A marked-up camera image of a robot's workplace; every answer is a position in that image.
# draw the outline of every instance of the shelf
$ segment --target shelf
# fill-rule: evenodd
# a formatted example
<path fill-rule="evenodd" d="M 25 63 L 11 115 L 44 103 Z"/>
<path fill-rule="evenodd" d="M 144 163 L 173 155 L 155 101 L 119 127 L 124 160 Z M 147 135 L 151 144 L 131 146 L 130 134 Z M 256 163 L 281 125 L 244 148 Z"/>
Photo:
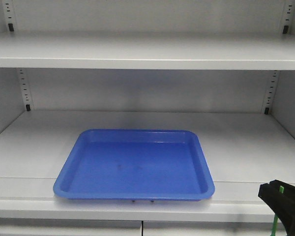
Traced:
<path fill-rule="evenodd" d="M 90 128 L 196 133 L 216 192 L 199 202 L 55 197 L 58 173 L 78 135 Z M 0 217 L 271 222 L 273 212 L 257 194 L 275 178 L 295 184 L 295 140 L 262 114 L 31 111 L 0 134 Z"/>
<path fill-rule="evenodd" d="M 0 67 L 295 70 L 295 36 L 6 32 Z"/>

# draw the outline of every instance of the metal shelving unit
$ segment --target metal shelving unit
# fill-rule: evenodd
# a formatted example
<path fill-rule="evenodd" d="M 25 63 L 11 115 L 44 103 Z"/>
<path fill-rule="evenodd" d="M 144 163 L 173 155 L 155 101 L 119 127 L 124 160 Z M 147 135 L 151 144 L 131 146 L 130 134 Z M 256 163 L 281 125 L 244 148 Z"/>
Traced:
<path fill-rule="evenodd" d="M 215 194 L 55 197 L 90 128 L 195 132 Z M 295 0 L 0 1 L 0 218 L 104 220 L 94 228 L 107 235 L 261 235 L 273 213 L 257 193 L 275 178 L 295 185 Z M 229 222 L 247 224 L 226 232 Z M 0 223 L 14 230 L 32 228 Z"/>

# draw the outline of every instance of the plastic tray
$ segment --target plastic tray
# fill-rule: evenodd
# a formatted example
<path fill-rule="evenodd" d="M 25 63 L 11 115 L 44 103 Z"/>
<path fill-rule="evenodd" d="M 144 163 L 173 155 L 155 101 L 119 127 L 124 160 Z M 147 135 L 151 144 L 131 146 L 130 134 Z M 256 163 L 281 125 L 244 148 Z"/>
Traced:
<path fill-rule="evenodd" d="M 87 130 L 54 185 L 69 199 L 198 201 L 214 190 L 197 136 L 183 130 Z"/>

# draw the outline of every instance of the side panel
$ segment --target side panel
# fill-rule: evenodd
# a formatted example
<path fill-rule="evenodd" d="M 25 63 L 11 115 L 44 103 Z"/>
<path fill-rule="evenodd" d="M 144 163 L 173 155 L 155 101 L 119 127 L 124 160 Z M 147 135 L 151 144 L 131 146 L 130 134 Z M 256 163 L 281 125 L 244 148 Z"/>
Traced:
<path fill-rule="evenodd" d="M 295 138 L 295 71 L 281 71 L 272 114 Z"/>
<path fill-rule="evenodd" d="M 0 132 L 24 111 L 16 70 L 0 68 Z"/>

